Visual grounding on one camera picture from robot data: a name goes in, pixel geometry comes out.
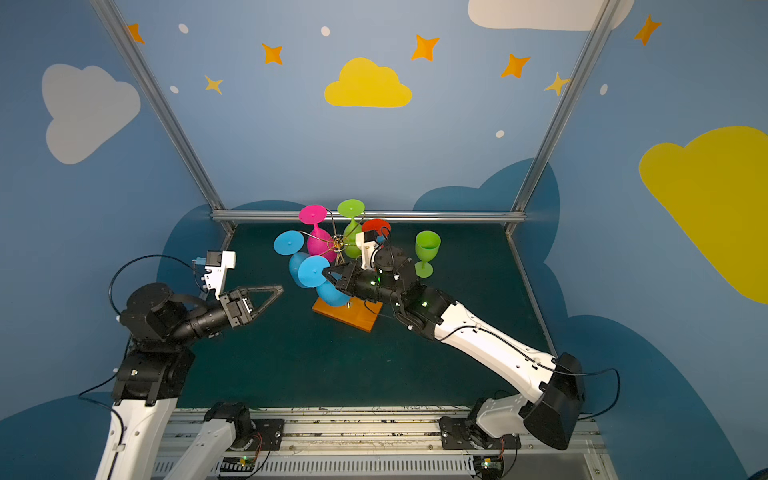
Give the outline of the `blue wine glass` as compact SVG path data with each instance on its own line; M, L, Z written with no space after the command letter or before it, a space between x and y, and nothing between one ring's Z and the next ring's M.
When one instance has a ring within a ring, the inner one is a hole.
M323 271L330 266L322 256L309 256L303 260L297 271L299 282L307 288L314 288L319 298L331 307L347 305L351 297L337 290L324 276Z
M273 243L275 252L289 258L289 273L300 288L307 288L299 279L299 268L309 258L309 254L303 251L305 236L297 230L289 230L278 235Z

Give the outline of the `pink wine glass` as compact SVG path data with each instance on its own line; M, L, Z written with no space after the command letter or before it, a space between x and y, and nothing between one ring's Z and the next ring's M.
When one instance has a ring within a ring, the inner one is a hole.
M327 216L328 210L321 205L309 205L299 212L299 220L305 225L312 226L306 240L309 255L321 256L333 264L337 258L334 241L331 234L320 227Z

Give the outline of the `green wine glass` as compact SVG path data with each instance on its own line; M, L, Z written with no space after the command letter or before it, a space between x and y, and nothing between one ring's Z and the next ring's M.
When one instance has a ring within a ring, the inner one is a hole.
M337 211L349 219L349 223L343 231L344 253L351 259L359 258L362 252L356 244L356 236L362 231L360 221L364 217L365 204L361 200L348 199L338 205Z
M441 246L441 237L434 231L424 230L415 238L415 252L419 261L415 264L415 271L419 278L429 278L434 268L431 261L437 256Z

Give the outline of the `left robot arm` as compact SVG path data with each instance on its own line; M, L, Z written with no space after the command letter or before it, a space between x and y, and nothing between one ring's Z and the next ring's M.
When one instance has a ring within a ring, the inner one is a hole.
M250 324L283 293L280 285L225 291L236 265L233 251L210 251L203 259L207 301L174 292L160 282L134 291L117 314L130 332L124 357L110 382L114 388L110 430L96 473L99 479L149 479L163 434L195 360L192 344ZM204 415L201 430L173 465L170 479L205 479L232 463L228 451L259 473L281 447L284 421L256 420L241 403L219 402Z

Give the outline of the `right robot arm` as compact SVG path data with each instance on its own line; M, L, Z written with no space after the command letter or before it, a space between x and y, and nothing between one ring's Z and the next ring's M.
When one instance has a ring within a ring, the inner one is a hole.
M424 284L402 249L379 246L368 257L326 266L323 277L340 293L392 307L396 320L420 336L451 346L508 382L515 394L479 400L461 426L487 448L507 435L528 433L565 450L580 421L588 372L563 353L555 357L513 339L449 294Z

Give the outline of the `red wine glass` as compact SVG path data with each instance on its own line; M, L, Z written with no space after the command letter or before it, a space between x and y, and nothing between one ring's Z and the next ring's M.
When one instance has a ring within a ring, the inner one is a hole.
M391 225L383 219L370 219L362 225L362 231L374 231L379 236L388 237L391 234Z

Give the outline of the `left small circuit board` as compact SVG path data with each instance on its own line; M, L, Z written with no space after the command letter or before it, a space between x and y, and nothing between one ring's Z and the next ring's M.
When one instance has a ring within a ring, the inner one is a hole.
M256 461L251 456L224 457L218 465L217 478L222 479L233 474L244 474L246 477L256 470Z

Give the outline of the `small circuit board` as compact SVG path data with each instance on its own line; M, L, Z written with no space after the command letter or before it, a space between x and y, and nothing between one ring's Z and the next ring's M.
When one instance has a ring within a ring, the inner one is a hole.
M500 480L505 472L505 462L498 456L474 456L472 467L472 478L479 480Z
M256 470L256 461L251 456L224 457L218 465L217 478L222 479L233 474L244 474L246 477Z

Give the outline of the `right small circuit board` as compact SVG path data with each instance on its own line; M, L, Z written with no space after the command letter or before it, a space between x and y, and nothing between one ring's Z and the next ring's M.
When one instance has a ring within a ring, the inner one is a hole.
M479 480L500 480L505 472L505 462L498 456L474 456L472 467L472 478Z

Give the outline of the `back aluminium frame bar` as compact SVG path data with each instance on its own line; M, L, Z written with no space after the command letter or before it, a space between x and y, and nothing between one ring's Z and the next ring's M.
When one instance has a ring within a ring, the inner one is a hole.
M524 212L519 211L366 211L365 218L380 218L391 223L522 223ZM298 210L213 210L211 219L217 222L259 223L298 222Z

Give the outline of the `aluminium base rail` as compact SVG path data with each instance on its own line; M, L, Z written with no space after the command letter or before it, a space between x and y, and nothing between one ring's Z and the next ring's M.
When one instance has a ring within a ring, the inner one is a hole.
M445 434L449 418L462 419L460 406L293 407L250 410L256 420L282 420L281 447L259 473L264 476L438 475L473 473L474 456L503 454L514 476L528 456L536 465L569 457L584 466L589 479L614 479L617 472L593 422L577 425L570 447L557 451L529 434L496 442L492 448L450 447ZM173 465L201 430L205 411L175 409L166 426L152 476L168 478Z

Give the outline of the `left aluminium frame post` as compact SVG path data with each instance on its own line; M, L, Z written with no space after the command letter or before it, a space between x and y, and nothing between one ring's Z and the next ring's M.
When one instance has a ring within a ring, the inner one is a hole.
M225 210L226 207L213 186L210 176L172 111L169 101L139 48L139 44L131 36L128 25L125 23L116 2L93 0L90 4L140 86L211 211Z

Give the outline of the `aluminium frame post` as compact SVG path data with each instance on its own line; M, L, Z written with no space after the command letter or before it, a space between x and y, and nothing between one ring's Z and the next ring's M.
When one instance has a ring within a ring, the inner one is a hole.
M598 10L595 23L576 60L570 82L566 85L565 92L560 95L543 141L515 197L511 212L518 214L521 220L509 221L505 224L505 235L508 240L512 240L516 226L525 221L528 204L610 36L613 20L617 16L620 5L619 0L604 1Z
M139 48L139 44L131 36L128 25L125 23L116 2L93 0L90 4L140 86L211 211L225 210L226 207L213 186L210 176L172 111L169 101Z

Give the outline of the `right aluminium frame post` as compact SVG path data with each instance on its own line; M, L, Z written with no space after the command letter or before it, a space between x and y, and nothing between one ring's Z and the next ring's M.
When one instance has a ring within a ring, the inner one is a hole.
M509 221L505 224L505 235L508 240L512 240L516 226L525 221L528 204L610 36L613 20L617 16L620 5L619 0L604 1L598 10L595 23L576 60L570 82L566 85L565 92L560 95L543 141L515 197L511 212L518 214L521 220Z

